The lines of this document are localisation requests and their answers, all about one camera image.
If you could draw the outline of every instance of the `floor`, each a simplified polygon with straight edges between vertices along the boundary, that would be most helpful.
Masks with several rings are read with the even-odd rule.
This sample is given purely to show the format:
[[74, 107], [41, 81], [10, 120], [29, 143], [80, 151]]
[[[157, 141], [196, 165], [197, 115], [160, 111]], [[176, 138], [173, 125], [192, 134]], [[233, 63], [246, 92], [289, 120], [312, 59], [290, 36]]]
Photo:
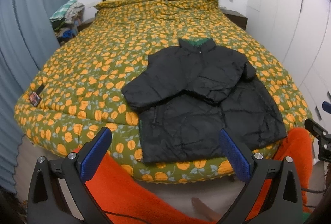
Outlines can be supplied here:
[[[29, 193], [29, 183], [34, 170], [34, 165], [39, 156], [46, 156], [49, 160], [58, 158], [54, 154], [45, 151], [40, 147], [35, 147], [27, 138], [23, 138], [23, 144], [19, 148], [18, 166], [14, 179], [16, 190], [20, 201], [26, 200]], [[244, 184], [240, 181], [231, 181], [228, 177], [187, 184], [153, 184], [138, 181], [138, 184], [148, 189], [165, 202], [175, 207], [184, 214], [200, 219], [205, 218], [194, 211], [191, 198], [198, 197], [211, 209], [220, 214], [224, 214], [237, 195], [240, 193]], [[74, 216], [82, 218], [72, 197], [67, 189], [64, 180], [60, 181], [64, 195]], [[313, 167], [313, 173], [309, 184], [310, 189], [324, 189], [324, 163], [318, 162]], [[308, 205], [317, 205], [322, 194], [308, 193]]]

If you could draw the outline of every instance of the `jacket sleeve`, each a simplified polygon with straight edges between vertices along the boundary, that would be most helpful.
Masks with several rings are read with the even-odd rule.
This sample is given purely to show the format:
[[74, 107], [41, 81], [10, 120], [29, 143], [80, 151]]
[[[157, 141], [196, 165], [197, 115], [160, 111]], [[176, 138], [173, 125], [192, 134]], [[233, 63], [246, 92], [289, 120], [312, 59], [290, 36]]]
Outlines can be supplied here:
[[131, 109], [138, 111], [178, 94], [185, 86], [186, 79], [180, 60], [176, 57], [161, 56], [125, 85], [122, 94]]
[[188, 90], [202, 95], [211, 104], [223, 101], [236, 87], [240, 79], [250, 80], [255, 76], [255, 68], [245, 55], [227, 48], [218, 48], [220, 62], [205, 67], [197, 78], [190, 82]]

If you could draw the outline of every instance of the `metal screw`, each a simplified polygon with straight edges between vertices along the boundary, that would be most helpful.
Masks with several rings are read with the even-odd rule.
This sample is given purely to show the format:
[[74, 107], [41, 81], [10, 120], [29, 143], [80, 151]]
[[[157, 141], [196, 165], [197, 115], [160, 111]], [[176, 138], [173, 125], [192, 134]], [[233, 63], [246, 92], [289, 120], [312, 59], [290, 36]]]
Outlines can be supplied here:
[[41, 157], [38, 158], [38, 162], [39, 163], [42, 163], [44, 161], [45, 161], [45, 157], [44, 156], [41, 156]]
[[286, 160], [287, 162], [293, 162], [293, 159], [292, 159], [290, 156], [287, 156], [287, 157], [285, 158], [285, 160]]
[[68, 159], [73, 160], [76, 157], [77, 157], [77, 154], [75, 152], [71, 152], [71, 153], [68, 154]]
[[261, 154], [261, 153], [255, 153], [254, 154], [254, 157], [255, 157], [255, 159], [257, 159], [257, 160], [261, 160], [261, 159], [263, 159], [263, 155]]

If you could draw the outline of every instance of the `jacket collar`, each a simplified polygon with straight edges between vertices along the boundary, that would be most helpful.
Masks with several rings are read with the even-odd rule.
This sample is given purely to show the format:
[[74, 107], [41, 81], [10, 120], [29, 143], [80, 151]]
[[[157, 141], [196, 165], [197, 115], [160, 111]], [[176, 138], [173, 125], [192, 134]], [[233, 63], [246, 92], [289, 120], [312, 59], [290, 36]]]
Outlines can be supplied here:
[[178, 39], [179, 46], [185, 50], [188, 50], [193, 53], [201, 52], [208, 52], [211, 51], [213, 48], [216, 47], [216, 44], [213, 39], [208, 39], [205, 43], [203, 43], [201, 46], [193, 46], [190, 43], [188, 43], [185, 39]]

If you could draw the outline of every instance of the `blue curtain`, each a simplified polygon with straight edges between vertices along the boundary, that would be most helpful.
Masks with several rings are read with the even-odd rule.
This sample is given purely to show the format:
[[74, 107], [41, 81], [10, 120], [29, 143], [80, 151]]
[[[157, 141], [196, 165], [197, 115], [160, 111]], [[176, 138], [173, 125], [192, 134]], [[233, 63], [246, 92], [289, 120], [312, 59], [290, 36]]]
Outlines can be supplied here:
[[0, 185], [13, 193], [23, 136], [14, 106], [59, 47], [49, 17], [67, 1], [0, 0]]

